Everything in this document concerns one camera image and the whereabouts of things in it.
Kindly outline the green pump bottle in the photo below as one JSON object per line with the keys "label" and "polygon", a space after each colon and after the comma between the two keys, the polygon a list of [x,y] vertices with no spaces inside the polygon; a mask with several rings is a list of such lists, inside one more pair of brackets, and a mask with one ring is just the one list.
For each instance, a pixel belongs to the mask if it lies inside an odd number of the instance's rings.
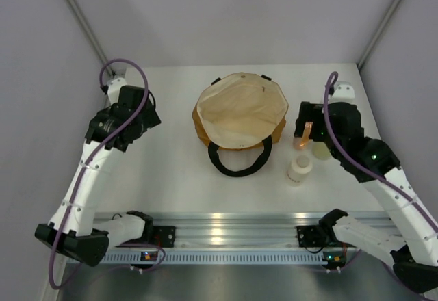
{"label": "green pump bottle", "polygon": [[312,154],[315,158],[326,161],[331,158],[331,153],[324,142],[314,142],[312,146]]}

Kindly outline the orange bottle pink cap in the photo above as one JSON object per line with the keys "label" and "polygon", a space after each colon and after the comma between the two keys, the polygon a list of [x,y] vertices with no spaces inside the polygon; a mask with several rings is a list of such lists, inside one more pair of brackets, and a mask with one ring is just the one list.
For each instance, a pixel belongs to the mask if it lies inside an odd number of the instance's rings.
{"label": "orange bottle pink cap", "polygon": [[296,150],[302,151],[307,147],[308,143],[310,142],[309,136],[312,130],[312,125],[312,122],[306,122],[302,136],[294,138],[293,146]]}

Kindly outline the cream cylindrical bottle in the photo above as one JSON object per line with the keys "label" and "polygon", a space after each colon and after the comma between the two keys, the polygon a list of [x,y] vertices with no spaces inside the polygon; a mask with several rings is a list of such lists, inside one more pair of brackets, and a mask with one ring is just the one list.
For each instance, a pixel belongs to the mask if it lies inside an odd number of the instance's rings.
{"label": "cream cylindrical bottle", "polygon": [[287,169],[287,177],[292,186],[299,186],[302,185],[312,170],[312,160],[306,155],[299,155],[291,160]]}

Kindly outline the tan canvas tote bag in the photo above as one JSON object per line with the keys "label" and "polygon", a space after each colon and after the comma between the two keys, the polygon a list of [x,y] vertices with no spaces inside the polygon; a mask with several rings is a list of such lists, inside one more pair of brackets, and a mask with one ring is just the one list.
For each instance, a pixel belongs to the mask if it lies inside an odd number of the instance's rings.
{"label": "tan canvas tote bag", "polygon": [[[289,103],[280,85],[265,75],[233,73],[217,78],[201,92],[192,119],[212,165],[223,175],[240,178],[261,170],[281,139]],[[262,148],[254,163],[228,169],[218,151]]]}

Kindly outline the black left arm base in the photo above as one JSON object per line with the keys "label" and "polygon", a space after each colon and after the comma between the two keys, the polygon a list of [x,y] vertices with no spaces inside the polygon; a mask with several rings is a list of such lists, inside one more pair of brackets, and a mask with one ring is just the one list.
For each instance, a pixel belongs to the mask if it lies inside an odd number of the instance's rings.
{"label": "black left arm base", "polygon": [[150,242],[162,248],[173,248],[175,246],[175,226],[154,226]]}

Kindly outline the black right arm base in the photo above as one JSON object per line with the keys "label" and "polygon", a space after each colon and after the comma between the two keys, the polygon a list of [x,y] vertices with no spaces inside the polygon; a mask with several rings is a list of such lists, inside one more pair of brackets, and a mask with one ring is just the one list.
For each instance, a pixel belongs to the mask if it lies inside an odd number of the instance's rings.
{"label": "black right arm base", "polygon": [[301,248],[323,248],[328,244],[328,235],[319,225],[297,226],[296,233]]}

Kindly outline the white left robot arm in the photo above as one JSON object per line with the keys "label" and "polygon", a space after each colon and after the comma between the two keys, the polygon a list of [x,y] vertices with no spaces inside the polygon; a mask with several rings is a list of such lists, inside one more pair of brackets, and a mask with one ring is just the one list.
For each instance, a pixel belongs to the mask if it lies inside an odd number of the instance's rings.
{"label": "white left robot arm", "polygon": [[144,89],[124,85],[118,98],[90,121],[83,153],[62,204],[47,224],[39,224],[36,238],[57,253],[90,267],[106,252],[123,243],[147,246],[155,236],[153,219],[140,211],[101,224],[94,216],[109,177],[128,145],[160,124],[152,100],[142,104]]}

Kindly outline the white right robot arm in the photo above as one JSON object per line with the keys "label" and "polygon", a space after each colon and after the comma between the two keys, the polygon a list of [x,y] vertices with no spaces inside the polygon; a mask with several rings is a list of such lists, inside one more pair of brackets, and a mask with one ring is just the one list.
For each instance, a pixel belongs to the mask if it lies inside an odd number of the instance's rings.
{"label": "white right robot arm", "polygon": [[384,141],[365,135],[356,105],[303,101],[296,137],[304,135],[308,122],[309,139],[327,146],[340,166],[375,197],[400,233],[390,236],[334,209],[318,222],[320,239],[326,245],[345,243],[362,249],[390,267],[415,293],[436,289],[437,221],[413,191],[395,153]]}

